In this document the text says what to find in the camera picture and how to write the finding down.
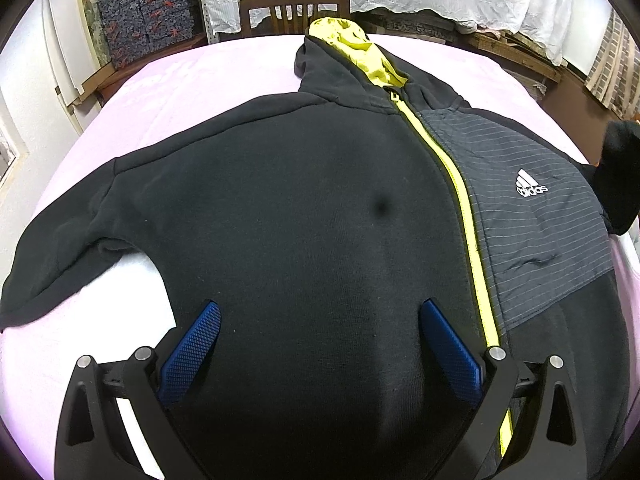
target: three-stripe emblem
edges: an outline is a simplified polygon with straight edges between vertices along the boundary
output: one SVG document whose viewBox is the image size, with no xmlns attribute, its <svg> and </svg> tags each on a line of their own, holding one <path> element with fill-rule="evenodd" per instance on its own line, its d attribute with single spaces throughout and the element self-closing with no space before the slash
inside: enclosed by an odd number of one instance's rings
<svg viewBox="0 0 640 480">
<path fill-rule="evenodd" d="M 549 191 L 545 186 L 540 184 L 529 173 L 520 168 L 516 177 L 516 190 L 522 196 L 534 196 Z"/>
</svg>

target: yellow zipper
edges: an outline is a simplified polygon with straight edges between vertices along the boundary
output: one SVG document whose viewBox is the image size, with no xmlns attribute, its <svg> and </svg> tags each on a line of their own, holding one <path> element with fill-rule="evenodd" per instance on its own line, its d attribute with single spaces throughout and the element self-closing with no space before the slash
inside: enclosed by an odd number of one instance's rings
<svg viewBox="0 0 640 480">
<path fill-rule="evenodd" d="M 458 203 L 460 204 L 460 210 L 462 212 L 462 227 L 465 232 L 466 248 L 469 254 L 469 261 L 471 264 L 472 281 L 474 282 L 474 290 L 476 293 L 476 300 L 478 300 L 478 308 L 480 310 L 480 321 L 482 322 L 482 331 L 484 332 L 484 339 L 487 346 L 499 346 L 500 339 L 498 338 L 498 329 L 495 325 L 494 313 L 491 309 L 491 303 L 489 302 L 489 291 L 486 288 L 486 280 L 484 278 L 484 270 L 482 269 L 482 261 L 480 259 L 480 251 L 478 250 L 478 239 L 476 237 L 476 227 L 474 224 L 474 217 L 471 210 L 471 202 L 469 202 L 469 195 L 466 192 L 465 181 L 462 179 L 462 175 L 458 171 L 458 168 L 451 160 L 450 156 L 438 145 L 438 143 L 430 136 L 422 123 L 409 109 L 400 96 L 395 92 L 389 92 L 389 97 L 398 107 L 398 109 L 404 114 L 407 120 L 414 127 L 415 131 L 422 137 L 422 140 L 427 143 L 427 146 L 431 148 L 433 153 L 440 159 L 443 166 L 446 168 L 447 173 L 453 183 L 453 187 L 456 190 L 458 196 Z M 509 445 L 511 436 L 513 434 L 511 428 L 511 413 L 507 411 L 502 425 L 500 427 L 500 450 L 501 455 L 504 453 Z"/>
</svg>

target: adidas logo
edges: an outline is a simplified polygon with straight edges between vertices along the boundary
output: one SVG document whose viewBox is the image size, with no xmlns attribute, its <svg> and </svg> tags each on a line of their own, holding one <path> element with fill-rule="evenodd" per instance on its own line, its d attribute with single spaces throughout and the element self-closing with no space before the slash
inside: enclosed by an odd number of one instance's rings
<svg viewBox="0 0 640 480">
<path fill-rule="evenodd" d="M 522 196 L 534 196 L 549 191 L 545 186 L 540 186 L 529 173 L 522 169 L 516 177 L 516 189 Z"/>
</svg>

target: window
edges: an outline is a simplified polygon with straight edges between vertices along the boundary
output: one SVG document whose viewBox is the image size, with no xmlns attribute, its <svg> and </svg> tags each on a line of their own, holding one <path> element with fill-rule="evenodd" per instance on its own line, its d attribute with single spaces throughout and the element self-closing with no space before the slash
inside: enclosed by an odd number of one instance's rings
<svg viewBox="0 0 640 480">
<path fill-rule="evenodd" d="M 0 130 L 0 178 L 4 177 L 14 160 L 15 153 L 7 142 L 4 133 Z"/>
</svg>

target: checkered curtain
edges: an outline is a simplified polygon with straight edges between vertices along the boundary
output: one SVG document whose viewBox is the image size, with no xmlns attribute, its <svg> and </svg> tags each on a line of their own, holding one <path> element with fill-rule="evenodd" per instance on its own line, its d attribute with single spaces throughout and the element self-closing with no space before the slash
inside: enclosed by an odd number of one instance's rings
<svg viewBox="0 0 640 480">
<path fill-rule="evenodd" d="M 638 113 L 639 80 L 640 50 L 618 14 L 612 10 L 586 87 L 620 118 L 631 119 Z"/>
</svg>

